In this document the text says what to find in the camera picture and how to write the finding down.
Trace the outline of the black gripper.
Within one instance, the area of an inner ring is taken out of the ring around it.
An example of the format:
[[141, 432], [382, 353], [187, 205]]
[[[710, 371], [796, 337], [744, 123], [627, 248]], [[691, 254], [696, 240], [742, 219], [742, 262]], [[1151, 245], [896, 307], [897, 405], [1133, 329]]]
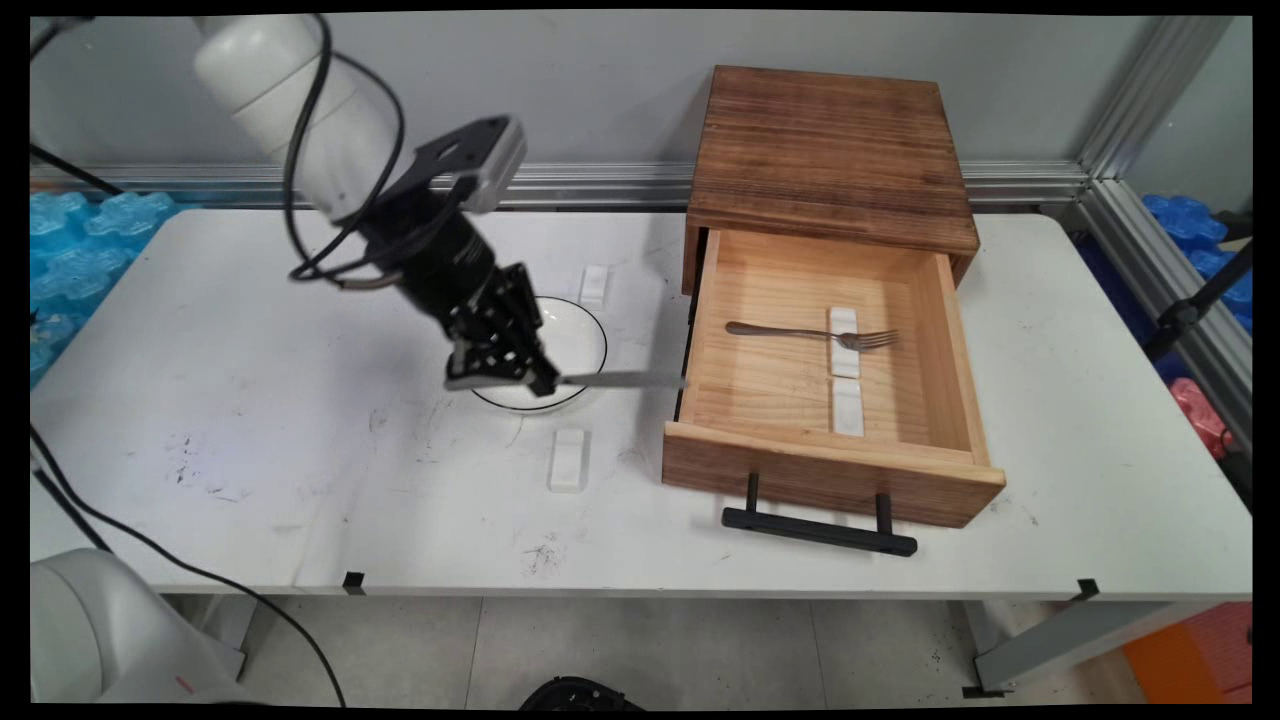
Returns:
[[[495, 254], [449, 195], [387, 192], [361, 220], [360, 233], [366, 256], [399, 274], [410, 302], [447, 323], [453, 342], [447, 389], [525, 387], [538, 397], [557, 391], [561, 374], [539, 338], [541, 313], [527, 268], [500, 266], [499, 288], [481, 293]], [[477, 293], [477, 302], [467, 305]]]

